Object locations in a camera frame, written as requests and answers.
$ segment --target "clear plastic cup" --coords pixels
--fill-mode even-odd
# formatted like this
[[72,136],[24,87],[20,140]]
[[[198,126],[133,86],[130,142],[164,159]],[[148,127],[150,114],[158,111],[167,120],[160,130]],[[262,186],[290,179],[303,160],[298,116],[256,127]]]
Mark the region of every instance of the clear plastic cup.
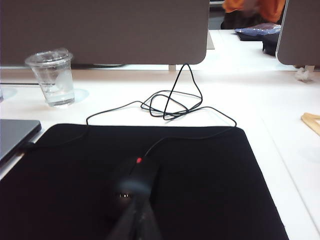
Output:
[[51,107],[69,105],[75,101],[71,73],[73,55],[65,48],[39,52],[24,62],[32,68],[46,102]]

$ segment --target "mouse pad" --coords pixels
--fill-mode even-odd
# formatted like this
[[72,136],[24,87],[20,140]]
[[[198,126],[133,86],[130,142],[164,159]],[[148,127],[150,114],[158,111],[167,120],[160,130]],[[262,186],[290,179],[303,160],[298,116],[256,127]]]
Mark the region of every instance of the mouse pad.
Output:
[[[85,129],[58,124],[37,145],[61,143]],[[1,238],[104,240],[116,223],[104,196],[117,166],[163,137],[225,129],[90,126],[69,144],[29,151],[0,181]],[[164,240],[288,239],[242,129],[205,140],[168,139],[149,157],[160,164],[150,203]]]

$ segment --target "white desk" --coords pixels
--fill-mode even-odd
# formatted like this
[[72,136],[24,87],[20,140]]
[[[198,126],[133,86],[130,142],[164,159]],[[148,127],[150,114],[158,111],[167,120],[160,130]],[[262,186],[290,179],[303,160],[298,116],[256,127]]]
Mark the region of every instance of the white desk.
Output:
[[[191,66],[204,97],[203,106],[222,110],[246,132],[289,238],[320,240],[320,137],[300,120],[304,112],[320,113],[320,74],[312,84],[301,83],[290,71],[293,67],[262,53],[261,42],[241,42],[232,31],[210,33],[216,49],[208,50],[202,63]],[[171,89],[177,73],[167,69],[168,66],[130,65],[119,70],[74,70],[76,96],[81,99],[82,94],[85,98],[64,109],[48,107],[38,86],[1,85],[1,118],[38,119],[42,133],[57,123],[84,124],[93,113]],[[34,81],[28,69],[4,69],[1,78],[2,82]],[[182,73],[176,90],[194,93],[187,71]],[[209,110],[164,122],[138,106],[97,116],[91,123],[228,124]]]

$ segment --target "gray partition panel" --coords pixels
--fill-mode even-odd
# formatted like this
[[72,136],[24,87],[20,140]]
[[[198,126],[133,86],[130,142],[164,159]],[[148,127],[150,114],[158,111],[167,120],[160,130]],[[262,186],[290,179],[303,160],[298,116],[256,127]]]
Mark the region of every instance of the gray partition panel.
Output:
[[209,0],[2,0],[1,65],[67,48],[74,64],[197,64]]
[[276,56],[286,65],[320,66],[320,0],[287,0]]

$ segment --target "computer mouse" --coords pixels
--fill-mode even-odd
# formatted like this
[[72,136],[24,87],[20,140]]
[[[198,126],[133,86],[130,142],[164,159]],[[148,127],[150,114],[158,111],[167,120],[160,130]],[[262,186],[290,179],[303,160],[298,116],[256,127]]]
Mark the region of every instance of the computer mouse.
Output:
[[109,176],[102,193],[105,215],[117,220],[133,198],[142,202],[149,199],[158,169],[158,162],[148,156],[123,160]]

